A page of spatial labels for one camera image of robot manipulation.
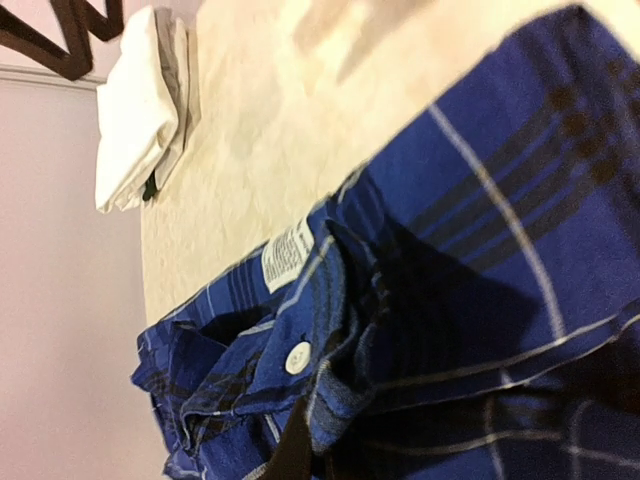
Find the clothing label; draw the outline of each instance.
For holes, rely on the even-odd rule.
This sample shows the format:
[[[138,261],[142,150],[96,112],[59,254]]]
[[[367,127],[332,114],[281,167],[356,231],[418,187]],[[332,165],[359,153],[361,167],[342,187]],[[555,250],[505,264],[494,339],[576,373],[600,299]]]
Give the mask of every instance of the clothing label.
[[[307,261],[313,247],[313,234],[306,220],[267,243],[262,251],[262,272],[269,293],[293,282]]]

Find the white button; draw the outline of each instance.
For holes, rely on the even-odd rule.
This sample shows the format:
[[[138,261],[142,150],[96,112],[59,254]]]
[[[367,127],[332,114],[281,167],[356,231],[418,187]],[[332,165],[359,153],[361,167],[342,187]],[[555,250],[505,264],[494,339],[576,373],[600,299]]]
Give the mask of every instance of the white button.
[[[284,368],[291,375],[297,375],[304,367],[309,365],[311,360],[311,344],[309,342],[300,342],[289,352]]]

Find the white wall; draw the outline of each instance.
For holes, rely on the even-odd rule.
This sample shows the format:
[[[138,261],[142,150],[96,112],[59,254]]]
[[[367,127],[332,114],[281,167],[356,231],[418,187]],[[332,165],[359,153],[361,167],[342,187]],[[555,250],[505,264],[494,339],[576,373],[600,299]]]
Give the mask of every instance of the white wall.
[[[104,1],[88,1],[104,13]],[[155,5],[172,8],[180,17],[190,23],[195,17],[201,1],[202,0],[123,0],[123,6],[125,19],[145,5]],[[58,27],[58,21],[51,9],[49,0],[0,0],[0,3],[40,33],[46,35],[50,40],[66,48],[62,33]],[[91,40],[91,50],[93,52],[95,67],[93,75],[106,77],[120,55],[118,42],[115,40],[106,44],[96,38],[92,38]],[[0,65],[40,67],[36,62],[5,47],[0,47]]]
[[[94,94],[0,82],[0,479],[160,479],[130,384],[139,213],[94,210]]]

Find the wrinkled fabric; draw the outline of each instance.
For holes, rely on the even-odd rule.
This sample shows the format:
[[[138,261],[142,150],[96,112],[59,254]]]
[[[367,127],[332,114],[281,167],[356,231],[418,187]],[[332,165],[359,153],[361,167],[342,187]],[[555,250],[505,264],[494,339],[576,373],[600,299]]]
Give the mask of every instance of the wrinkled fabric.
[[[258,478],[306,395],[377,478],[640,478],[638,180],[639,66],[579,7],[522,27],[313,209],[296,280],[260,247],[139,337],[165,473]]]
[[[140,206],[149,176],[161,189],[182,155],[189,95],[187,30],[172,16],[169,9],[151,6],[133,14],[122,37],[122,55],[98,87],[95,203],[102,213],[114,206]]]

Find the wooden frame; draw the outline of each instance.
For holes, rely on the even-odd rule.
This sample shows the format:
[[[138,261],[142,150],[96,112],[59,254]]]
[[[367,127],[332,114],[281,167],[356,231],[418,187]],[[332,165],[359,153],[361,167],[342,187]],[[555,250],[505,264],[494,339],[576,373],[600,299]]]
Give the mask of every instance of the wooden frame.
[[[93,70],[89,32],[106,42],[124,30],[122,0],[106,0],[106,17],[86,0],[50,0],[50,3],[68,51],[2,6],[0,45],[26,55],[68,80],[77,80]]]

